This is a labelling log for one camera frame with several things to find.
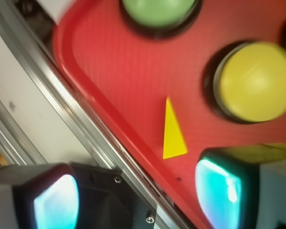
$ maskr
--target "yellow triangular piece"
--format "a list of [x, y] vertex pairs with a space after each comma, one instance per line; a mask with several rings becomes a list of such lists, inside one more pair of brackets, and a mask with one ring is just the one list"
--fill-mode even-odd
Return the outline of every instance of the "yellow triangular piece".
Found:
[[184, 137], [181, 133], [170, 98], [166, 99], [163, 159], [187, 153]]

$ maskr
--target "round button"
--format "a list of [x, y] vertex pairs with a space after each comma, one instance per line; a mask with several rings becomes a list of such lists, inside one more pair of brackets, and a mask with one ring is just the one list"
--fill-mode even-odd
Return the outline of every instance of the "round button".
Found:
[[245, 45], [225, 60], [215, 87], [224, 110], [241, 120], [281, 116], [286, 112], [286, 51], [269, 42]]
[[197, 0], [123, 0], [137, 23], [153, 28], [177, 26], [193, 11]]

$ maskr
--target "screw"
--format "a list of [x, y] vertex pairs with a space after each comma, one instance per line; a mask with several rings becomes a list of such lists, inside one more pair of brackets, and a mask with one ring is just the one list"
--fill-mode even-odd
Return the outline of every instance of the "screw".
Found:
[[121, 178], [119, 178], [119, 177], [115, 177], [114, 181], [118, 184], [120, 184], [122, 182]]
[[146, 222], [152, 224], [152, 223], [154, 223], [154, 218], [152, 216], [149, 216], [146, 218]]
[[154, 223], [154, 215], [151, 211], [148, 211], [146, 214], [146, 222], [150, 224]]

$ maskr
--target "bolt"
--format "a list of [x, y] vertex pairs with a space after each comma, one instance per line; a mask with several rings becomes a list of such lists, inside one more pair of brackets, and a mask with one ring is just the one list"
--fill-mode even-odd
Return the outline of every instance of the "bolt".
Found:
[[115, 177], [114, 181], [118, 184], [120, 184], [122, 182], [121, 178], [119, 178], [119, 177]]

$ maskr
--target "red tray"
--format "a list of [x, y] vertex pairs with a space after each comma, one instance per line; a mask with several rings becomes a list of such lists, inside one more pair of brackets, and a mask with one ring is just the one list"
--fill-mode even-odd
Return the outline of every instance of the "red tray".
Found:
[[[203, 92], [210, 58], [239, 40], [279, 43], [286, 0], [204, 0], [185, 32], [163, 40], [137, 34], [117, 0], [78, 0], [60, 22], [54, 54], [67, 81], [199, 228], [209, 228], [194, 172], [207, 147], [286, 143], [286, 114], [241, 125], [212, 112]], [[188, 147], [163, 160], [165, 100], [170, 96]]]

